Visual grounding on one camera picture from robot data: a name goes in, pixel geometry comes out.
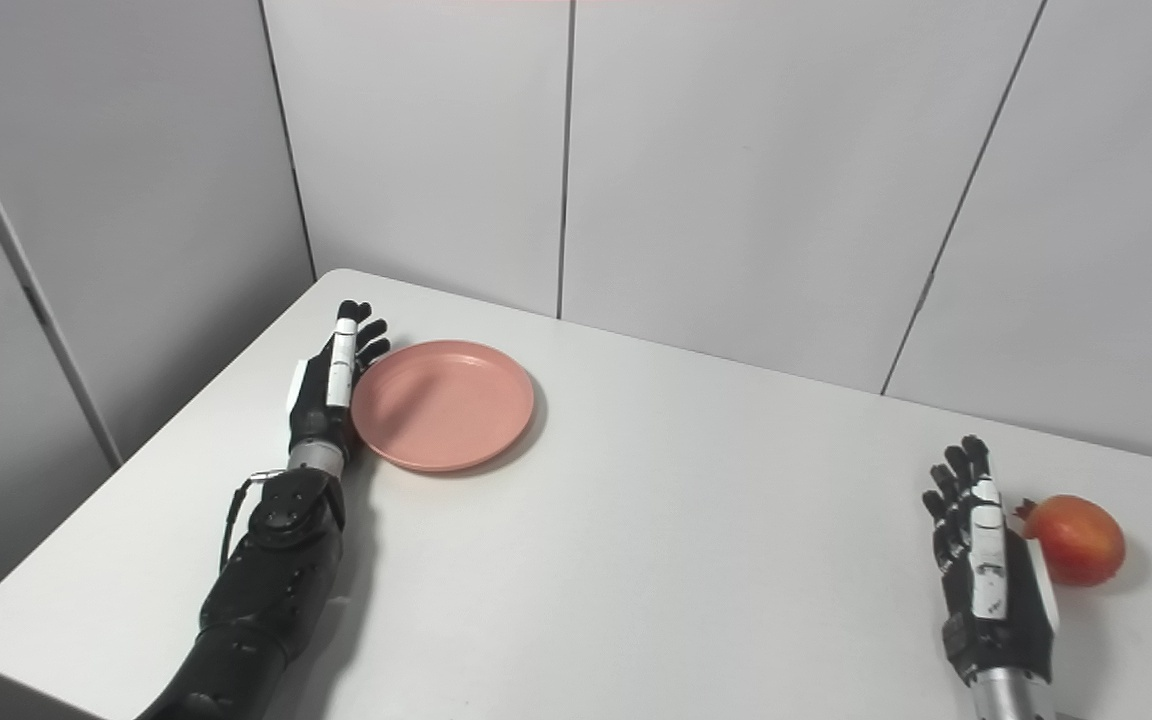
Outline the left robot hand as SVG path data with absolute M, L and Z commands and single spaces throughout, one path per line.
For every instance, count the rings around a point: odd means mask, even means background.
M 367 302 L 346 300 L 338 306 L 332 336 L 303 363 L 289 410 L 289 450 L 314 442 L 340 452 L 348 464 L 361 447 L 353 423 L 353 392 L 369 367 L 389 353 L 388 324 Z

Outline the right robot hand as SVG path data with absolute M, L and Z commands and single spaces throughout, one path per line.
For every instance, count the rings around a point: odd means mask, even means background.
M 922 501 L 932 520 L 952 669 L 967 684 L 996 669 L 1051 683 L 1059 615 L 1043 551 L 1010 528 L 986 444 L 961 438 L 929 473 L 934 488 Z

